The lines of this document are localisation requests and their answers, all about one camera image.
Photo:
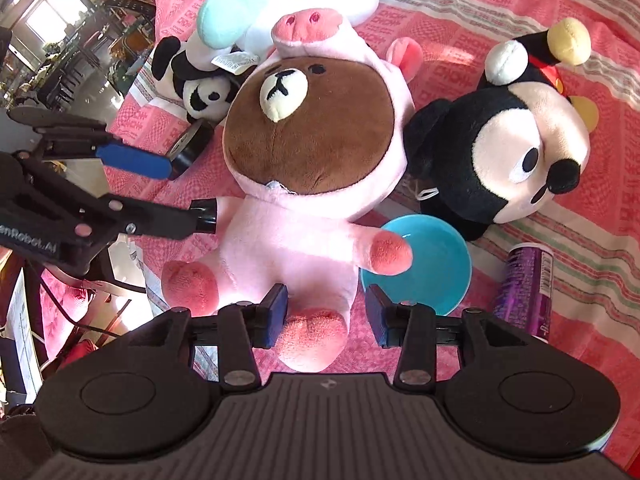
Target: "metal bolt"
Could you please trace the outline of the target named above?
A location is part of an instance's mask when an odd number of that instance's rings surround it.
[[[233,370],[225,375],[225,383],[230,386],[248,386],[255,381],[255,375],[247,370]]]
[[[120,200],[111,200],[109,202],[109,209],[112,211],[122,211],[122,202]]]
[[[74,229],[74,232],[82,238],[87,238],[92,231],[93,229],[91,229],[91,226],[87,224],[78,224]]]
[[[400,380],[409,386],[422,386],[431,381],[431,375],[424,370],[407,370],[400,374]]]

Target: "black cable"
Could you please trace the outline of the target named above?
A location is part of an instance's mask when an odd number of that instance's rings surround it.
[[[33,267],[33,265],[31,265],[31,262],[29,262],[29,266],[31,267],[33,272],[37,273],[36,269]],[[44,278],[42,277],[41,274],[39,275],[39,278],[40,278],[40,285],[44,288],[44,290],[47,293],[47,295],[51,298],[51,301],[53,301],[53,304],[60,311],[60,314],[62,314],[65,317],[65,319],[69,323],[71,323],[73,326],[75,326],[77,328],[82,328],[84,330],[89,330],[91,332],[98,332],[98,333],[101,333],[101,334],[106,334],[106,335],[109,335],[111,337],[120,337],[120,335],[116,334],[115,332],[109,332],[108,330],[103,330],[101,328],[98,328],[97,326],[85,325],[83,323],[78,323],[77,321],[74,321],[72,319],[72,317],[69,316],[69,314],[66,313],[65,309],[62,308],[62,305],[60,304],[58,299],[53,295],[53,292],[49,288],[49,285],[47,285],[47,283],[44,281]]]

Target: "purple can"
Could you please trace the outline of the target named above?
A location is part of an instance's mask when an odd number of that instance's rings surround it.
[[[494,316],[548,342],[553,282],[551,249],[541,244],[516,245],[509,251]]]

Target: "white loop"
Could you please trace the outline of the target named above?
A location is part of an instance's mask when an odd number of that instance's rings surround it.
[[[430,198],[433,198],[434,196],[436,196],[439,193],[438,188],[437,187],[430,187],[429,189],[423,189],[422,191],[418,192],[418,189],[415,189],[415,199],[418,202],[422,202],[423,200],[428,200]]]

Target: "fabric tag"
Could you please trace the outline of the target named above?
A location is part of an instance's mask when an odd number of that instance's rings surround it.
[[[216,56],[211,60],[211,63],[215,66],[223,68],[227,72],[231,72],[233,75],[240,75],[252,66],[257,65],[260,62],[260,57],[248,52],[232,52],[231,54],[222,54]]]

